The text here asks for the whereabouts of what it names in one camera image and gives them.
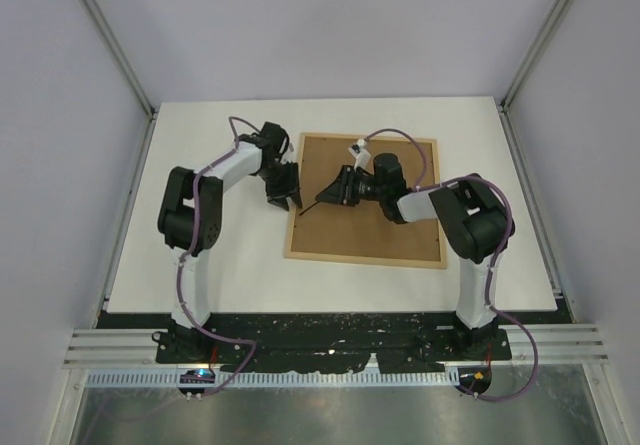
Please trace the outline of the red handled screwdriver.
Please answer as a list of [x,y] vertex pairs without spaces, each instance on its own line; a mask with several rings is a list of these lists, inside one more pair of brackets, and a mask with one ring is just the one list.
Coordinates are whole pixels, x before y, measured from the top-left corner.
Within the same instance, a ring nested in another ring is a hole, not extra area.
[[315,201],[313,204],[311,204],[310,206],[306,207],[305,209],[303,209],[300,212],[300,216],[304,215],[305,213],[309,212],[310,210],[312,210],[314,207],[316,207],[317,205],[319,205],[321,202]]

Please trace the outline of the wooden picture frame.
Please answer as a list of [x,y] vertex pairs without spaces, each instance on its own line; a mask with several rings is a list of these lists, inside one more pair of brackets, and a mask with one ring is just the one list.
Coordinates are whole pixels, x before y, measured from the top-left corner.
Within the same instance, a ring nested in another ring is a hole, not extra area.
[[354,206],[315,202],[344,166],[356,135],[303,133],[297,162],[303,209],[290,212],[284,256],[288,259],[444,270],[447,243],[435,219],[409,224],[388,220],[381,206],[362,199]]

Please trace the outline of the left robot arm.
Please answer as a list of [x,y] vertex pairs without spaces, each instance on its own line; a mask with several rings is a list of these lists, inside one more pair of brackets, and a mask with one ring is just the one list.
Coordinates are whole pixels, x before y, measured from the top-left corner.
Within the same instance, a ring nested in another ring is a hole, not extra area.
[[169,172],[157,219],[158,231],[176,265],[171,319],[181,337],[178,348],[193,363],[212,355],[214,341],[256,345],[251,339],[228,338],[205,328],[211,316],[208,265],[222,231],[225,193],[247,177],[258,177],[268,204],[284,211],[302,206],[299,165],[285,158],[291,150],[287,131],[265,122],[250,134],[240,134],[235,124],[248,121],[236,116],[228,121],[233,141],[227,151],[200,169],[177,166]]

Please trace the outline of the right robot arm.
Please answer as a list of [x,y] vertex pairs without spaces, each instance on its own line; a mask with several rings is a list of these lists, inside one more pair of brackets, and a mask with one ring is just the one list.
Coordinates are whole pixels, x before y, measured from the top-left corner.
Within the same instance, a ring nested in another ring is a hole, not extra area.
[[372,172],[344,165],[315,201],[349,207],[372,201],[396,224],[438,220],[459,258],[452,347],[465,359],[489,353],[498,338],[498,312],[493,304],[497,269],[515,233],[513,214],[502,192],[478,174],[412,190],[398,157],[382,153],[374,157]]

